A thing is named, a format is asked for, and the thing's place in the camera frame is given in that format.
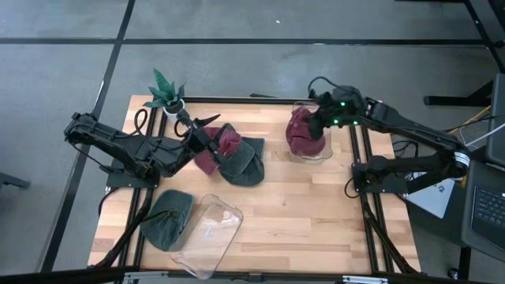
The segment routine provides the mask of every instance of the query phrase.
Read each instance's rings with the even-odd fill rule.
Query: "keyboard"
[[[471,229],[505,250],[505,189],[475,187]]]

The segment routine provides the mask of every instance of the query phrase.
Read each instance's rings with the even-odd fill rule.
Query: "clear plastic container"
[[[319,107],[316,103],[312,102],[295,102],[293,104],[293,110],[298,107],[305,107],[311,112],[316,112]],[[293,153],[290,151],[290,160],[295,163],[305,163],[305,164],[321,164],[324,160],[329,159],[333,156],[333,150],[331,150],[331,129],[325,128],[324,130],[325,144],[324,148],[317,155],[309,156],[303,155],[301,153]]]
[[[199,279],[209,279],[230,246],[243,214],[213,194],[202,198],[181,236],[170,247],[170,258]]]

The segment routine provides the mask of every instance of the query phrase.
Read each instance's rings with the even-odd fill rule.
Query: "wooden tabletop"
[[[149,95],[131,98],[123,131],[133,131],[133,116]],[[218,271],[262,271],[289,273],[368,274],[370,265],[359,199],[343,193],[350,179],[353,152],[349,129],[331,128],[333,156],[320,165],[293,163],[285,131],[292,106],[260,104],[186,103],[192,118],[221,114],[211,126],[229,122],[242,136],[266,140],[263,161],[265,179],[255,187],[229,184],[219,174],[207,176],[194,162],[172,178],[162,178],[153,203],[167,189],[177,189],[195,196],[195,204],[207,193],[215,194],[236,206],[244,221],[226,251]],[[153,133],[158,132],[161,110],[156,115]],[[358,140],[364,158],[361,131]],[[174,137],[167,123],[166,136]],[[374,155],[393,158],[391,138],[371,131]],[[99,262],[125,229],[133,189],[120,189],[105,201],[96,230],[89,264]],[[417,251],[405,204],[396,196],[382,194],[387,232],[410,265],[420,270]],[[133,263],[137,232],[132,236],[127,264]],[[376,251],[384,270],[378,238]],[[145,242],[142,268],[180,270],[168,252]]]

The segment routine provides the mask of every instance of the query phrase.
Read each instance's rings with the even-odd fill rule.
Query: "red towel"
[[[309,133],[309,123],[305,118],[311,114],[305,107],[298,107],[291,113],[292,117],[286,128],[286,139],[291,152],[295,155],[314,156],[324,149],[326,140],[322,136],[313,140]]]
[[[210,138],[214,139],[221,128],[219,127],[204,127],[204,131]],[[235,131],[225,129],[219,138],[218,152],[225,158],[230,157],[238,150],[240,146],[241,136]],[[218,164],[214,162],[209,151],[205,150],[195,157],[195,164],[207,175],[211,175],[218,168]]]

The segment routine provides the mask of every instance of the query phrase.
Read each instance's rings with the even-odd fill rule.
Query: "green plant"
[[[155,99],[152,102],[147,102],[144,107],[172,107],[184,97],[184,84],[179,87],[177,93],[175,92],[175,83],[168,83],[160,71],[154,69],[156,83],[158,89],[149,87],[149,91],[154,95]]]

